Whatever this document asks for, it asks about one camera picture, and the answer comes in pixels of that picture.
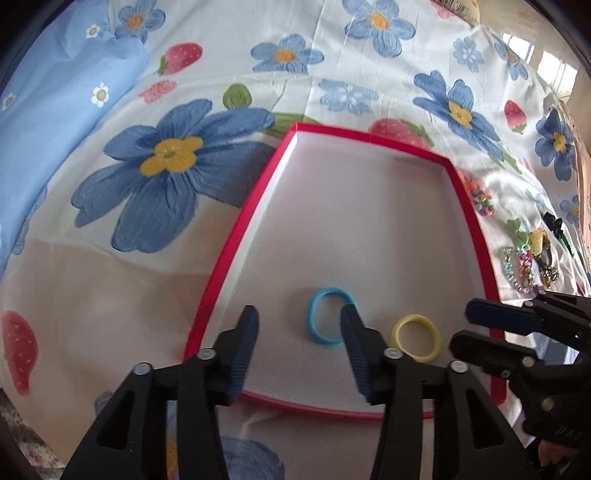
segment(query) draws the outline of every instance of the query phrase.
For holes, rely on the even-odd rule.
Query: yellow flower center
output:
[[[455,102],[448,102],[447,106],[449,107],[449,114],[457,123],[463,125],[468,130],[472,130],[472,125],[470,124],[472,121],[472,114],[468,110],[462,108]]]
[[[195,150],[203,146],[200,137],[187,137],[184,140],[167,138],[154,147],[154,156],[144,160],[139,166],[142,175],[153,177],[164,170],[181,173],[190,169],[197,161]]]
[[[131,17],[128,21],[127,21],[127,26],[131,29],[131,30],[135,30],[136,28],[138,28],[142,23],[144,23],[144,17],[142,17],[141,15],[134,15],[133,17]]]
[[[557,152],[566,153],[566,138],[563,134],[554,132],[554,149]]]
[[[507,58],[509,59],[509,63],[517,63],[517,57],[509,49],[507,49]]]
[[[371,24],[375,28],[379,28],[380,30],[385,30],[386,28],[388,28],[390,26],[390,23],[388,22],[388,20],[386,20],[386,17],[383,16],[382,14],[373,14],[371,16]]]
[[[280,61],[281,63],[288,63],[292,61],[295,57],[296,55],[289,50],[280,50],[275,54],[275,58],[277,59],[277,61]]]

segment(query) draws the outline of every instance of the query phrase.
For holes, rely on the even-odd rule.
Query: elastic band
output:
[[[355,305],[353,297],[344,290],[341,290],[340,288],[331,287],[325,288],[324,290],[320,290],[316,295],[314,295],[314,297],[310,301],[310,305],[308,305],[308,332],[316,342],[321,343],[322,345],[339,346],[343,344],[342,338],[324,337],[318,333],[318,330],[316,330],[316,325],[314,324],[314,310],[316,309],[316,304],[322,297],[330,294],[339,295],[345,301],[346,304]]]
[[[400,329],[407,323],[411,322],[420,323],[431,334],[431,338],[433,339],[433,350],[427,356],[413,355],[400,344]],[[439,335],[439,331],[437,330],[435,325],[433,325],[433,322],[431,320],[429,320],[427,317],[424,317],[423,315],[417,315],[416,313],[413,313],[411,315],[406,315],[406,317],[402,317],[396,323],[396,325],[394,325],[394,328],[392,329],[392,334],[390,335],[390,345],[401,349],[404,353],[414,358],[417,362],[421,364],[426,364],[427,362],[433,360],[437,355],[439,355],[439,352],[441,350],[441,335]]]

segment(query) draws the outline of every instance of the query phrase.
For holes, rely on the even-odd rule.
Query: silver screw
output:
[[[202,348],[199,350],[197,358],[200,360],[211,360],[212,358],[215,358],[216,355],[217,352],[213,348]]]
[[[465,374],[468,371],[468,366],[460,360],[454,360],[449,366],[457,374]]]
[[[152,365],[150,365],[146,362],[141,362],[140,364],[137,364],[133,369],[133,373],[136,375],[149,374],[151,371],[152,371]]]
[[[528,355],[526,355],[525,357],[523,357],[521,359],[521,365],[523,365],[526,368],[533,367],[534,366],[534,363],[535,363],[535,360],[532,357],[528,356]]]
[[[404,354],[401,349],[390,347],[384,350],[384,356],[391,358],[392,360],[398,360],[399,358],[402,358]]]
[[[554,400],[552,400],[550,397],[546,397],[542,400],[541,407],[544,411],[552,410],[554,408]]]

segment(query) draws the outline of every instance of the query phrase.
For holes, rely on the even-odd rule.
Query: blue flower print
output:
[[[208,115],[212,102],[194,100],[156,127],[126,128],[104,147],[117,161],[86,178],[72,195],[80,228],[129,198],[111,238],[121,252],[153,253],[172,242],[195,216],[199,195],[241,207],[274,149],[234,142],[274,125],[262,108]]]
[[[308,65],[315,65],[324,61],[320,50],[306,48],[304,37],[296,33],[281,39],[279,45],[264,42],[251,50],[255,60],[261,60],[259,65],[252,68],[253,72],[303,73],[308,75]]]
[[[560,210],[566,213],[566,219],[576,228],[579,228],[579,196],[560,202]]]
[[[519,76],[522,76],[525,80],[528,79],[529,75],[525,65],[521,63],[521,59],[515,54],[513,50],[511,50],[501,40],[495,42],[495,50],[498,56],[507,62],[511,80],[517,80]]]
[[[148,32],[159,29],[166,20],[166,14],[155,7],[156,0],[137,0],[134,7],[123,7],[119,10],[121,25],[117,25],[115,36],[137,37],[146,43]]]
[[[531,193],[529,190],[526,190],[525,196],[535,203],[535,206],[542,215],[544,214],[544,212],[548,212],[548,207],[546,206],[546,202],[544,201],[544,196],[541,193],[537,193],[534,197],[533,193]]]
[[[345,35],[356,40],[371,38],[374,50],[393,59],[402,53],[401,40],[410,40],[416,29],[412,23],[398,18],[400,8],[394,0],[343,0],[343,7],[353,20],[345,26]]]
[[[33,215],[38,210],[38,208],[41,206],[43,201],[45,201],[46,196],[47,196],[47,186],[45,186],[41,189],[41,191],[39,192],[39,195],[37,195],[37,198],[35,199],[35,201],[33,202],[33,205],[31,206],[31,210],[29,210],[29,213],[27,214],[27,216],[25,217],[25,219],[22,223],[21,231],[18,234],[17,241],[14,242],[14,247],[12,247],[12,254],[13,255],[20,255],[22,253],[22,250],[25,248],[25,237],[27,236],[27,232],[29,231],[29,223],[31,223],[31,218],[33,218]]]
[[[347,109],[354,115],[364,115],[371,111],[369,103],[378,99],[378,92],[352,83],[324,79],[318,86],[327,92],[320,98],[320,104],[331,112]]]
[[[453,43],[454,58],[460,65],[466,65],[471,72],[478,72],[478,65],[484,65],[482,53],[476,49],[476,42],[465,37],[464,40],[458,38]]]
[[[544,167],[554,162],[554,173],[559,180],[569,181],[571,169],[576,168],[573,136],[566,122],[558,116],[556,108],[550,109],[548,118],[543,117],[535,125],[543,138],[535,143],[535,152]]]
[[[433,70],[430,75],[418,73],[414,84],[429,94],[431,99],[415,97],[413,103],[447,122],[447,126],[456,135],[466,140],[479,150],[503,161],[503,152],[495,142],[501,139],[493,126],[478,112],[472,110],[474,96],[470,87],[463,80],[456,80],[446,93],[447,85],[441,73]]]
[[[285,467],[277,454],[253,440],[222,437],[230,480],[284,480]]]

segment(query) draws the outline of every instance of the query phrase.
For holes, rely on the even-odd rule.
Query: white daisy print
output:
[[[98,87],[95,87],[94,90],[92,90],[90,101],[98,108],[103,108],[103,105],[109,101],[109,87],[101,82]]]
[[[2,112],[10,108],[10,106],[14,103],[16,97],[17,96],[11,92],[2,99]]]
[[[86,38],[96,38],[100,32],[100,27],[92,24],[86,29]]]

